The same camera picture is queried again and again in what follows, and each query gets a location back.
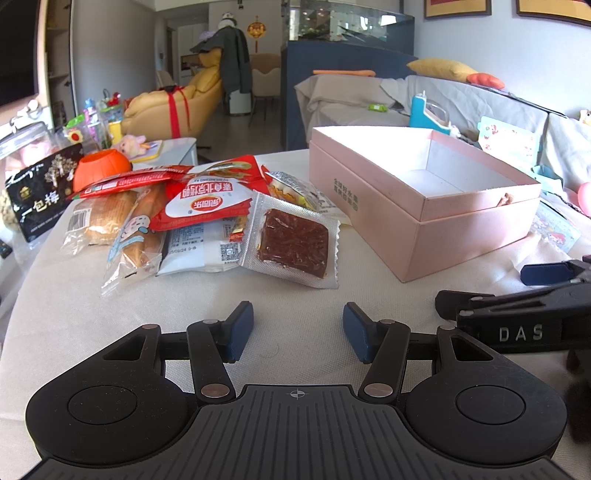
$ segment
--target pink gift box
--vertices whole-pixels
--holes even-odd
[[[315,129],[310,180],[403,282],[525,237],[541,190],[461,140],[405,127]]]

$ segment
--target bread roll in package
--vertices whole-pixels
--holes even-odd
[[[164,183],[146,187],[109,252],[102,294],[108,295],[123,283],[156,275],[162,261],[165,232],[150,229],[150,219],[168,202]]]
[[[72,211],[61,251],[76,255],[88,245],[112,245],[137,196],[130,190],[81,201]]]

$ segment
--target dark jacket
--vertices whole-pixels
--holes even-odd
[[[191,49],[193,53],[222,49],[220,76],[226,93],[240,90],[241,93],[252,91],[251,58],[248,54],[246,37],[239,28],[224,27],[215,32],[213,37],[198,43]]]

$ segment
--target gray sofa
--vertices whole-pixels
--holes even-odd
[[[582,183],[591,181],[591,127],[490,90],[415,75],[399,80],[318,75],[299,83],[295,90],[308,141],[314,127],[407,127],[413,97],[425,92],[468,138],[478,138],[478,123],[483,116],[525,128],[541,138],[538,162],[564,178],[565,187],[576,191]],[[393,109],[372,112],[368,110],[371,103],[390,108],[398,104],[402,113]]]

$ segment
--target television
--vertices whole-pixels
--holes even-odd
[[[39,93],[37,23],[41,0],[0,0],[0,106]]]

